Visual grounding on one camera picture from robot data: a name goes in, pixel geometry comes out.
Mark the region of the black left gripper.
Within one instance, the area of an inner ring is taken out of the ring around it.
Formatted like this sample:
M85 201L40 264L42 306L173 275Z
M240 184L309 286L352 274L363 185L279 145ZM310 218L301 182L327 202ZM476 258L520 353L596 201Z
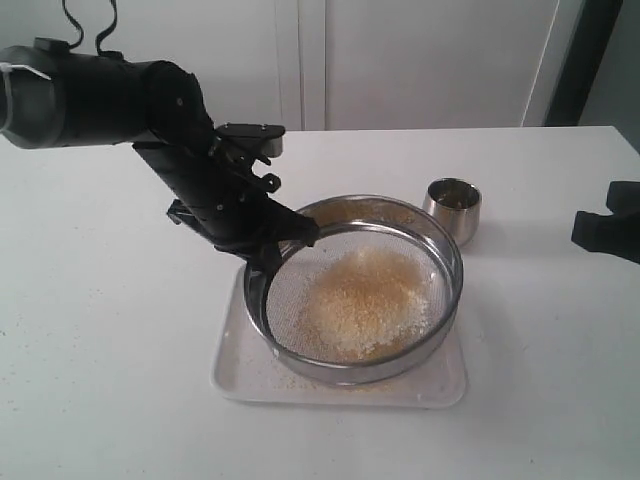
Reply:
M138 141L133 149L191 214L192 229L255 270L280 268L281 242L313 247L320 237L313 218L269 197L280 186L278 177L254 175L253 164L234 155L216 134Z

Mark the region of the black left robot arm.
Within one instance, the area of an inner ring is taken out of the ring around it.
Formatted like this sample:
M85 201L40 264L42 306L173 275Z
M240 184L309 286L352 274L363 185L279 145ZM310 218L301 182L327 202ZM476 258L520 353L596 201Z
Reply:
M38 38L1 52L1 132L23 149L128 143L174 194L168 216L217 250L273 271L280 245L313 245L317 223L273 199L281 125L216 125L195 75L118 52L76 54Z

